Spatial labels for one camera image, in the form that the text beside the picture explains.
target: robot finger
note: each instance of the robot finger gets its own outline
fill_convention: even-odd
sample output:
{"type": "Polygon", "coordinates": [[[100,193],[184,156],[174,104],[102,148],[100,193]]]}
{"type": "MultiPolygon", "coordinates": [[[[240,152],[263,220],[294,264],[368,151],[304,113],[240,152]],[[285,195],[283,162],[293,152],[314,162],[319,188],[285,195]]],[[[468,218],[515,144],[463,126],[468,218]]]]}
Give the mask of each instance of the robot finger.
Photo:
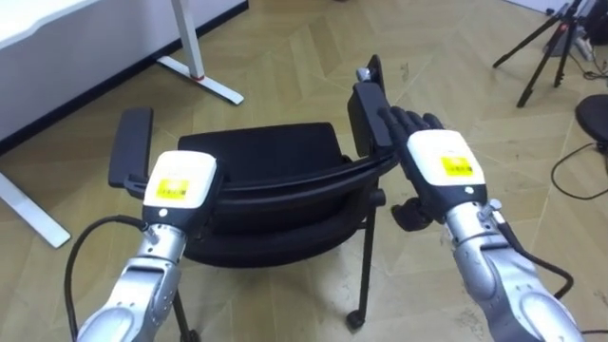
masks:
{"type": "Polygon", "coordinates": [[[442,125],[441,121],[439,121],[439,118],[437,118],[433,114],[425,114],[422,117],[422,120],[424,120],[428,124],[430,129],[444,129],[444,126],[442,125]]]}
{"type": "Polygon", "coordinates": [[[418,125],[402,108],[394,106],[390,109],[390,113],[397,119],[397,122],[399,122],[399,124],[406,130],[408,136],[420,130],[418,125]]]}
{"type": "Polygon", "coordinates": [[[378,110],[378,116],[387,127],[389,131],[390,139],[396,147],[405,146],[408,142],[408,133],[402,125],[400,125],[395,117],[390,113],[390,109],[385,107],[378,110]]]}
{"type": "Polygon", "coordinates": [[[407,111],[406,114],[408,114],[409,118],[414,122],[414,124],[416,125],[416,127],[418,127],[418,129],[420,129],[420,130],[430,129],[430,126],[428,125],[428,123],[426,123],[422,119],[422,117],[420,115],[418,115],[417,113],[414,113],[412,111],[407,111]]]}

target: chair armrest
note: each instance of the chair armrest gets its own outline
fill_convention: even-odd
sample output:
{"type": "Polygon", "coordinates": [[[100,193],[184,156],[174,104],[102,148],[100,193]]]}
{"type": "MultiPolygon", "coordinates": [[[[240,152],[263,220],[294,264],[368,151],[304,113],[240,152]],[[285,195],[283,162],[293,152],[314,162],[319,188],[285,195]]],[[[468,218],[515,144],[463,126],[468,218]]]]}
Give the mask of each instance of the chair armrest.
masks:
{"type": "Polygon", "coordinates": [[[147,181],[153,116],[152,108],[131,108],[123,113],[110,156],[107,182],[111,187],[147,181]]]}
{"type": "Polygon", "coordinates": [[[359,82],[352,87],[348,110],[359,157],[392,148],[389,131],[378,116],[378,110],[387,107],[389,101],[377,83],[359,82]]]}

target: tripod stand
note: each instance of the tripod stand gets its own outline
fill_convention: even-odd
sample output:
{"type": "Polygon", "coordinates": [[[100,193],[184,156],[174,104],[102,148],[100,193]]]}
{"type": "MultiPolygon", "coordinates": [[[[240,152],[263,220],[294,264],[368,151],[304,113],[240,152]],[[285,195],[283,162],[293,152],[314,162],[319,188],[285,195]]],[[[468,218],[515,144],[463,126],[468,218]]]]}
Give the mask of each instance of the tripod stand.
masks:
{"type": "Polygon", "coordinates": [[[525,106],[525,103],[530,98],[530,95],[532,95],[534,84],[536,83],[537,79],[541,75],[542,69],[546,65],[547,60],[549,60],[549,57],[551,57],[551,54],[553,53],[553,50],[555,49],[555,47],[558,44],[558,41],[560,40],[562,35],[567,32],[565,46],[563,48],[563,53],[561,54],[560,65],[558,66],[558,71],[556,72],[555,81],[553,83],[554,87],[560,86],[561,80],[563,79],[563,68],[566,65],[566,59],[568,58],[568,53],[570,53],[570,47],[572,45],[572,40],[577,31],[578,25],[580,24],[579,18],[576,17],[575,15],[578,11],[581,1],[582,0],[574,0],[574,3],[570,7],[568,7],[565,10],[565,12],[563,10],[558,11],[555,15],[553,15],[551,18],[549,18],[549,20],[547,20],[546,23],[542,24],[542,26],[537,28],[529,36],[527,36],[525,39],[523,39],[521,43],[517,44],[516,47],[514,47],[512,50],[510,50],[508,53],[506,53],[503,57],[501,57],[498,61],[496,61],[494,63],[494,65],[492,66],[494,68],[498,67],[503,62],[505,62],[506,60],[511,58],[511,56],[513,56],[517,51],[519,51],[520,49],[522,49],[523,47],[528,45],[530,42],[532,42],[534,39],[536,39],[538,36],[540,36],[543,32],[545,32],[546,30],[551,28],[555,23],[561,21],[561,23],[558,25],[558,28],[555,30],[555,32],[551,36],[551,39],[549,39],[549,43],[547,44],[547,49],[544,52],[544,55],[542,56],[539,66],[536,68],[536,71],[534,71],[534,75],[532,75],[530,82],[528,82],[528,85],[523,90],[522,96],[517,101],[518,108],[525,106]]]}

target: black cable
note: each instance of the black cable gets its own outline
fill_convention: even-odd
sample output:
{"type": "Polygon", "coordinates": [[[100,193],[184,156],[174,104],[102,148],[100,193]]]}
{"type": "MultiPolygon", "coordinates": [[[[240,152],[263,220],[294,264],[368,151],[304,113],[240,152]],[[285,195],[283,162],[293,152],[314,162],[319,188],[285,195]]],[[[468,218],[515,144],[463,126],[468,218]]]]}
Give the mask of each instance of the black cable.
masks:
{"type": "Polygon", "coordinates": [[[594,80],[598,80],[598,79],[602,79],[602,80],[608,79],[608,71],[601,70],[601,67],[599,67],[598,60],[596,59],[595,55],[593,57],[593,64],[596,66],[596,69],[598,70],[598,72],[591,71],[591,70],[585,70],[585,68],[582,67],[582,65],[580,64],[579,60],[576,59],[572,55],[572,53],[569,53],[569,55],[570,55],[570,58],[572,58],[572,60],[575,62],[575,64],[579,67],[580,71],[582,71],[582,77],[585,80],[594,81],[594,80]]]}
{"type": "Polygon", "coordinates": [[[582,331],[582,334],[600,334],[600,333],[608,333],[608,329],[596,329],[590,331],[582,331]]]}
{"type": "Polygon", "coordinates": [[[520,244],[520,241],[517,239],[517,236],[515,235],[513,230],[511,229],[511,225],[509,225],[507,222],[499,223],[497,226],[501,233],[503,233],[504,239],[506,239],[506,241],[509,243],[509,245],[511,245],[513,250],[515,250],[515,252],[519,253],[522,257],[525,257],[536,265],[543,267],[543,269],[563,277],[566,283],[563,284],[563,286],[557,292],[555,292],[555,294],[553,294],[556,299],[561,299],[572,289],[572,287],[574,286],[574,277],[570,275],[570,273],[568,273],[561,267],[556,266],[548,261],[545,261],[537,256],[534,256],[533,254],[526,251],[520,244]]]}
{"type": "MultiPolygon", "coordinates": [[[[591,145],[594,145],[594,144],[595,144],[594,142],[589,142],[589,143],[583,145],[582,147],[577,148],[576,150],[570,152],[565,157],[563,157],[558,162],[556,162],[555,165],[553,165],[553,168],[551,169],[551,182],[553,183],[553,186],[555,186],[565,196],[570,197],[572,199],[576,199],[576,200],[593,200],[593,199],[596,199],[596,198],[598,198],[598,197],[600,197],[600,196],[608,193],[608,189],[605,189],[605,190],[602,190],[602,191],[596,193],[595,195],[587,196],[587,197],[585,197],[585,196],[579,196],[579,195],[574,195],[574,194],[571,194],[571,193],[563,190],[557,184],[557,182],[555,181],[555,173],[556,173],[556,171],[558,169],[558,166],[560,166],[563,162],[567,161],[570,157],[572,157],[575,154],[579,153],[581,150],[583,150],[583,149],[585,149],[585,148],[587,148],[587,147],[589,147],[591,145]]],[[[602,154],[602,155],[604,156],[604,161],[605,161],[604,165],[605,165],[605,168],[606,168],[606,173],[608,173],[608,156],[606,156],[605,154],[602,154]]]]}
{"type": "Polygon", "coordinates": [[[76,312],[74,310],[74,301],[72,298],[72,272],[74,270],[74,263],[76,262],[76,256],[80,251],[85,239],[97,228],[110,222],[119,222],[134,226],[140,231],[144,231],[146,228],[145,222],[138,218],[132,218],[123,215],[117,215],[107,218],[101,218],[91,223],[86,229],[80,234],[80,236],[74,242],[69,256],[67,257],[66,274],[64,278],[64,297],[66,299],[66,311],[67,311],[67,322],[69,324],[69,332],[72,337],[72,341],[76,342],[78,339],[78,323],[76,322],[76,312]]]}

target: yellow label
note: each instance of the yellow label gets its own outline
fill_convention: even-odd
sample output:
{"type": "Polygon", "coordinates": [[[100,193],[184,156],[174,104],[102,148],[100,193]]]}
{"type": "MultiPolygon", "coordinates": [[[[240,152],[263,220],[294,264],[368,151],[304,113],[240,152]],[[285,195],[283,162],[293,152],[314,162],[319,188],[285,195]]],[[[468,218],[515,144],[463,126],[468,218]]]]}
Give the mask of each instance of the yellow label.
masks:
{"type": "Polygon", "coordinates": [[[473,176],[473,168],[464,157],[442,157],[441,163],[444,165],[446,174],[451,177],[470,177],[473,176]]]}
{"type": "Polygon", "coordinates": [[[164,200],[183,200],[188,191],[188,180],[161,180],[156,197],[164,200]]]}

